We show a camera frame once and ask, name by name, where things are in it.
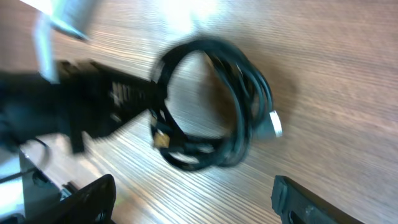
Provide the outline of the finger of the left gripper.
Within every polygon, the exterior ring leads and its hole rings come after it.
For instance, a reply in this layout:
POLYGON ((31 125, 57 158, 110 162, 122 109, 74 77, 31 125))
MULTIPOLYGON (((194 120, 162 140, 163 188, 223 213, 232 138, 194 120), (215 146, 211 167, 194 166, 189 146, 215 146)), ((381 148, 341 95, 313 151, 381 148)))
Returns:
POLYGON ((149 81, 127 73, 106 72, 105 135, 109 136, 145 110, 158 108, 167 97, 164 84, 149 81))

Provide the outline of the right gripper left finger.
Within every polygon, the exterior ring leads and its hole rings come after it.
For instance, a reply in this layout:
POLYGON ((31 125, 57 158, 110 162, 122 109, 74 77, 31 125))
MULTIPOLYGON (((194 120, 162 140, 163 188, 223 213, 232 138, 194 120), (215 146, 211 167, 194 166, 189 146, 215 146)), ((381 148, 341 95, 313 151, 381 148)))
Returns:
POLYGON ((114 177, 106 174, 28 220, 28 224, 114 224, 114 177))

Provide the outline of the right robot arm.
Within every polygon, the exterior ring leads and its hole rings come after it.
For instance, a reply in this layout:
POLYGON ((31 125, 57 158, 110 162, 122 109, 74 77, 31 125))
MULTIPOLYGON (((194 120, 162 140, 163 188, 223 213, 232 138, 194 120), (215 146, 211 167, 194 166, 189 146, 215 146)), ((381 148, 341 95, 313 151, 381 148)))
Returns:
MULTIPOLYGON (((57 187, 23 153, 1 152, 1 223, 113 223, 119 199, 109 174, 57 187)), ((359 223, 286 176, 275 177, 271 201, 282 223, 359 223)))

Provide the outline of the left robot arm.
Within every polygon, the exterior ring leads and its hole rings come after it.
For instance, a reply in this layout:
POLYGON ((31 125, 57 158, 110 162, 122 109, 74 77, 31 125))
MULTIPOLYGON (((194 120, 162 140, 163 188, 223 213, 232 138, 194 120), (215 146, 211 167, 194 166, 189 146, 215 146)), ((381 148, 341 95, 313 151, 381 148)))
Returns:
POLYGON ((34 29, 37 72, 1 72, 1 145, 14 151, 46 134, 66 135, 75 154, 83 135, 105 138, 145 110, 165 89, 94 60, 55 60, 51 33, 86 40, 96 1, 64 0, 41 12, 34 29))

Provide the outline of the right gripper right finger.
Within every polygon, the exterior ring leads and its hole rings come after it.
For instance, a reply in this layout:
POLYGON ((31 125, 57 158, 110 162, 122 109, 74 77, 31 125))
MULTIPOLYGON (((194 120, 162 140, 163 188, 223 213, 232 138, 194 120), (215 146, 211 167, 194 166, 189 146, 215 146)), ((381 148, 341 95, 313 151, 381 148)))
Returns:
POLYGON ((283 175, 274 178, 271 202, 272 209, 280 216, 282 224, 362 224, 283 175))

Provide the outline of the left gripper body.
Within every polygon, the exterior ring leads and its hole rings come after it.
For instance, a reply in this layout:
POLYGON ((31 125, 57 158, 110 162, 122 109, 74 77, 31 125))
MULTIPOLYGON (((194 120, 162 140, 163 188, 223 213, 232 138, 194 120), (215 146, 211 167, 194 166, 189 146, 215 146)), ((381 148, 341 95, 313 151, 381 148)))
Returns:
POLYGON ((84 152, 83 133, 103 138, 114 128, 111 79, 106 67, 92 60, 58 60, 56 66, 60 75, 60 130, 69 137, 73 152, 84 152))

